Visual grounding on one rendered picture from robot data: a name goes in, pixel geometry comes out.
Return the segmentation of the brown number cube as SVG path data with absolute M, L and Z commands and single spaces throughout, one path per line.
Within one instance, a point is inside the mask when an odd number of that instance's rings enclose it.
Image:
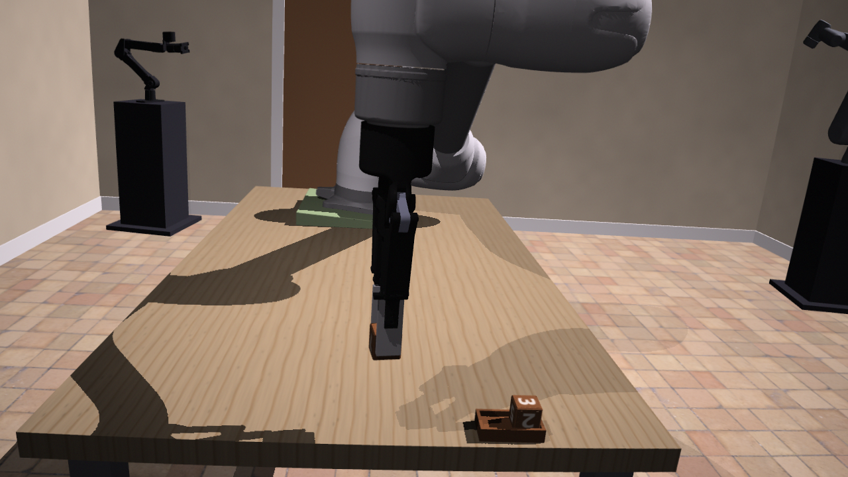
M 512 428 L 540 429 L 542 412 L 537 396 L 511 396 L 509 420 Z
M 401 355 L 397 356 L 376 356 L 376 324 L 370 324 L 370 336 L 369 336 L 369 349 L 370 354 L 372 354 L 373 360 L 397 360 L 401 358 Z

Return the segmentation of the brown wooden tray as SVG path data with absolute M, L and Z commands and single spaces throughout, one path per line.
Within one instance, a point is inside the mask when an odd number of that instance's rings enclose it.
M 509 409 L 476 409 L 474 419 L 480 442 L 545 442 L 546 429 L 512 428 Z

